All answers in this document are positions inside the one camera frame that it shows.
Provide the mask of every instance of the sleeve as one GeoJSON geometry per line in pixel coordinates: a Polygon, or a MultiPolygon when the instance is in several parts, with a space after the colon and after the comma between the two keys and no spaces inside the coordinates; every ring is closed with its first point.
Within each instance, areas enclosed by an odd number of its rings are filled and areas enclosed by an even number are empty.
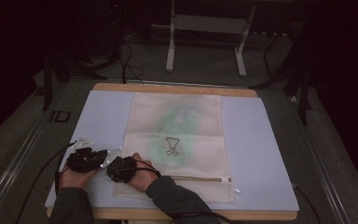
{"type": "MultiPolygon", "coordinates": [[[[168,216],[179,213],[211,212],[209,206],[195,192],[177,186],[169,176],[155,180],[146,190],[146,195],[168,216]]],[[[181,217],[175,224],[220,223],[215,217],[181,217]]]]}
{"type": "Polygon", "coordinates": [[[94,223],[89,195],[83,189],[60,189],[48,224],[94,223]]]}

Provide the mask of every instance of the drawing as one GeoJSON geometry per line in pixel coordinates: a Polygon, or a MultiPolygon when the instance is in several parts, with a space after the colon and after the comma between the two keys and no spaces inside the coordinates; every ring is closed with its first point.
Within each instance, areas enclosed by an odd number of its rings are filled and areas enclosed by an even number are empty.
{"type": "Polygon", "coordinates": [[[179,143],[180,139],[174,137],[166,137],[165,140],[170,145],[170,150],[166,151],[167,155],[169,156],[171,156],[172,154],[174,156],[179,155],[179,152],[176,151],[176,145],[179,143]]]}

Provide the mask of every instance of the cord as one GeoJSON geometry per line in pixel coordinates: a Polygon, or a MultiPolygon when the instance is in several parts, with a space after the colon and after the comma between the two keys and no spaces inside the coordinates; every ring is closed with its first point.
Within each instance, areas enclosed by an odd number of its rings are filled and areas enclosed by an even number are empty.
{"type": "Polygon", "coordinates": [[[316,208],[313,206],[310,199],[304,194],[304,192],[298,187],[298,185],[294,184],[292,180],[290,180],[290,182],[292,183],[294,188],[297,189],[298,192],[303,196],[303,198],[307,201],[307,203],[310,205],[310,208],[312,209],[313,214],[315,214],[316,220],[318,221],[319,224],[321,224],[322,223],[321,218],[319,217],[319,214],[316,211],[316,208]]]}
{"type": "Polygon", "coordinates": [[[182,217],[217,217],[224,220],[226,223],[234,223],[233,220],[229,219],[228,217],[222,216],[215,212],[189,212],[189,213],[177,213],[177,214],[167,214],[172,219],[178,219],[182,217]]]}
{"type": "Polygon", "coordinates": [[[48,165],[54,160],[54,158],[56,158],[58,155],[62,154],[68,147],[71,147],[74,143],[70,143],[68,144],[66,147],[60,149],[60,151],[58,151],[56,154],[54,154],[46,163],[45,165],[42,167],[42,169],[39,171],[39,173],[37,174],[34,183],[32,184],[32,186],[30,187],[27,196],[25,197],[24,201],[22,202],[22,206],[19,212],[19,215],[17,216],[16,219],[16,224],[18,224],[20,222],[22,213],[24,211],[25,205],[28,202],[29,197],[31,196],[32,190],[34,189],[34,186],[36,185],[37,180],[39,179],[39,177],[42,175],[43,171],[45,171],[46,167],[48,167],[48,165]]]}

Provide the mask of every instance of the hand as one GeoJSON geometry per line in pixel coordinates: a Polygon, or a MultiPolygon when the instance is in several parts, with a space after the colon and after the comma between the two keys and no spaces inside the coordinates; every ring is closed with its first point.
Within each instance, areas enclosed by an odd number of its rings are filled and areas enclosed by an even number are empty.
{"type": "MultiPolygon", "coordinates": [[[[139,153],[134,153],[132,157],[137,161],[136,165],[138,168],[150,169],[150,166],[142,162],[139,162],[139,161],[143,161],[139,153]]],[[[143,162],[152,165],[151,161],[143,161],[143,162]]],[[[153,181],[155,181],[157,178],[158,176],[154,172],[146,171],[146,170],[138,170],[136,171],[135,176],[128,184],[140,192],[145,192],[149,187],[149,185],[153,183],[153,181]]]]}
{"type": "Polygon", "coordinates": [[[97,173],[97,170],[87,173],[78,173],[69,169],[65,165],[60,176],[60,189],[62,188],[80,188],[84,189],[89,180],[97,173]]]}

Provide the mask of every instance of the floor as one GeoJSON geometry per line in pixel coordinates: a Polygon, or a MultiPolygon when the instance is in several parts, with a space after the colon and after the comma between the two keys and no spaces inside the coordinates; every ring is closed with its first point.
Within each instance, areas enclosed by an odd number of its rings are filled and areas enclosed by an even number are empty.
{"type": "MultiPolygon", "coordinates": [[[[215,39],[195,43],[190,37],[191,34],[180,34],[176,45],[174,70],[167,73],[164,69],[168,51],[167,34],[166,30],[156,30],[156,35],[151,42],[144,42],[137,35],[125,37],[129,47],[123,46],[121,51],[123,58],[129,60],[127,77],[130,80],[138,83],[141,79],[144,83],[185,83],[246,88],[269,78],[262,56],[271,40],[270,37],[251,35],[248,38],[242,55],[249,76],[242,78],[237,75],[232,49],[236,40],[235,36],[228,36],[223,43],[222,40],[215,39]]],[[[275,47],[268,53],[271,69],[279,66],[290,49],[290,45],[290,41],[284,36],[277,41],[275,47]]],[[[121,69],[121,65],[117,63],[98,73],[109,77],[107,80],[109,82],[119,82],[121,69]]],[[[41,72],[35,76],[38,86],[43,85],[42,74],[41,72]]],[[[71,130],[76,126],[76,119],[68,124],[48,122],[52,110],[72,110],[73,107],[78,106],[80,108],[78,111],[81,111],[88,90],[96,82],[76,72],[69,83],[54,81],[54,101],[49,111],[41,111],[43,97],[33,94],[1,125],[0,181],[5,177],[4,180],[8,184],[0,185],[0,223],[11,223],[16,219],[37,171],[49,158],[45,152],[51,147],[64,145],[71,137],[71,130]],[[49,136],[54,136],[56,141],[47,144],[49,136]],[[18,157],[23,158],[22,162],[12,163],[18,157]],[[19,168],[18,172],[12,175],[12,178],[8,178],[10,176],[8,168],[16,166],[19,168]]],[[[289,173],[296,177],[300,183],[297,184],[307,192],[316,206],[321,206],[318,213],[322,223],[358,223],[358,174],[351,164],[351,159],[337,131],[320,104],[317,91],[310,90],[309,101],[312,110],[307,114],[309,125],[298,126],[298,120],[294,119],[296,116],[293,116],[296,110],[274,112],[276,104],[295,104],[283,100],[284,84],[285,81],[279,82],[259,94],[266,99],[268,115],[271,123],[274,121],[273,130],[277,139],[283,139],[282,135],[293,134],[293,132],[307,136],[298,137],[293,141],[279,142],[280,147],[285,148],[282,150],[282,156],[289,173]],[[286,117],[290,124],[282,122],[286,117]],[[294,144],[304,142],[309,146],[295,151],[296,145],[294,144]],[[311,169],[313,178],[301,176],[301,169],[311,169]],[[324,207],[322,204],[333,208],[321,209],[324,207]]],[[[75,113],[72,116],[77,118],[79,114],[75,113]]],[[[44,201],[52,184],[53,166],[50,165],[37,181],[20,223],[46,223],[44,201]]],[[[316,223],[315,216],[305,199],[298,193],[296,195],[300,203],[300,213],[298,218],[290,223],[316,223]]],[[[106,223],[106,221],[97,221],[97,223],[106,223]]]]}

